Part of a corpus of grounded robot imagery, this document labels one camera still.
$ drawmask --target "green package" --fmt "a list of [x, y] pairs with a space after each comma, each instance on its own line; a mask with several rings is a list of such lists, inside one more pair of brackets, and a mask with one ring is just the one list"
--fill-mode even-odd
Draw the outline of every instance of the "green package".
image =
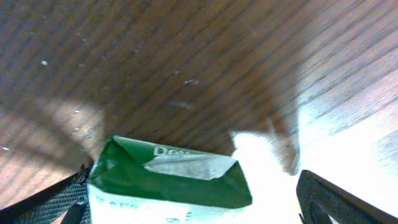
[[106, 141], [88, 194], [93, 223], [217, 223], [252, 203], [238, 161], [119, 136]]

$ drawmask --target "dark wood surface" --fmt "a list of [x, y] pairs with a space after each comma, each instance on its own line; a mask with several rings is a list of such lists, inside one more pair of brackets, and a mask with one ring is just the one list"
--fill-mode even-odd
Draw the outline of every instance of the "dark wood surface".
[[272, 146], [287, 176], [398, 188], [397, 6], [3, 0], [0, 207], [74, 173], [112, 134], [231, 155], [233, 136], [269, 138], [270, 120], [290, 141]]

